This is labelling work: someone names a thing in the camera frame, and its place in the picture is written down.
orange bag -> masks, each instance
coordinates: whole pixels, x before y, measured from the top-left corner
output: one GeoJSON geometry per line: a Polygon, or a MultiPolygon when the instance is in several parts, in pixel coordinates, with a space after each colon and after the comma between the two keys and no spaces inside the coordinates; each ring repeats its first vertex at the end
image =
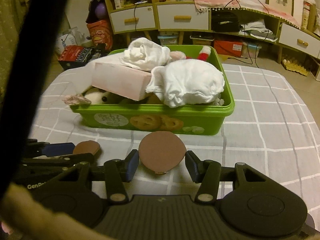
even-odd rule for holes
{"type": "Polygon", "coordinates": [[[112,29],[110,23],[107,20],[100,20],[95,23],[88,23],[87,28],[89,30],[92,42],[97,46],[99,43],[106,44],[106,50],[112,48],[112,29]]]}

person's arm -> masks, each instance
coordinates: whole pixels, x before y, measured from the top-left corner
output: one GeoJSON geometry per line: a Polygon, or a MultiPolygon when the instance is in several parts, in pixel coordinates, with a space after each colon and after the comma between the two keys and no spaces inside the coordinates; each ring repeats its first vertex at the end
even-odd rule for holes
{"type": "Polygon", "coordinates": [[[13,183],[0,203],[0,216],[10,227],[34,240],[113,240],[64,213],[44,208],[25,188],[13,183]]]}

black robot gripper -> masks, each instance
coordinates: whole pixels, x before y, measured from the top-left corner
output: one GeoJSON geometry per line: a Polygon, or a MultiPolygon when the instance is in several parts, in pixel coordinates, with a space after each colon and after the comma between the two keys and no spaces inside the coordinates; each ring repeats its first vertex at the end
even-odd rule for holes
{"type": "Polygon", "coordinates": [[[99,167],[81,162],[32,193],[44,206],[119,240],[294,240],[317,232],[305,224],[301,198],[245,163],[222,167],[187,151],[188,172],[201,183],[194,200],[189,195],[134,195],[130,200],[123,182],[133,179],[138,165],[137,150],[99,167]],[[92,181],[105,181],[107,199],[91,191],[92,181]],[[217,199],[221,181],[231,181],[233,191],[217,199]]]}

cabinet leg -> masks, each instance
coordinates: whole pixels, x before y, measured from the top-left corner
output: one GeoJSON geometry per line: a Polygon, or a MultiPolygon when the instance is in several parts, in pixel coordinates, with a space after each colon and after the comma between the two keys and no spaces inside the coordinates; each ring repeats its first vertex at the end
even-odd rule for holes
{"type": "Polygon", "coordinates": [[[281,57],[282,57],[282,47],[279,46],[279,50],[278,50],[278,64],[281,64],[281,57]]]}
{"type": "Polygon", "coordinates": [[[182,45],[183,43],[183,35],[184,35],[184,32],[179,32],[179,40],[178,40],[179,45],[182,45]]]}
{"type": "Polygon", "coordinates": [[[152,41],[149,32],[148,32],[148,31],[143,31],[143,32],[144,32],[145,37],[146,37],[149,41],[152,41]]]}
{"type": "Polygon", "coordinates": [[[127,39],[127,46],[129,46],[129,44],[130,44],[130,33],[126,33],[125,36],[126,36],[126,39],[127,39]]]}

curtain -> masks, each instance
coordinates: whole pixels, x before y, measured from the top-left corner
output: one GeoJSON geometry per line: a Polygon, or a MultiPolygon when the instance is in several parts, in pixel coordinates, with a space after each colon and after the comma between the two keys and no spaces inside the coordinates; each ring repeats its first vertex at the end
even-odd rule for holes
{"type": "Polygon", "coordinates": [[[4,88],[29,0],[0,0],[0,88],[4,88]]]}

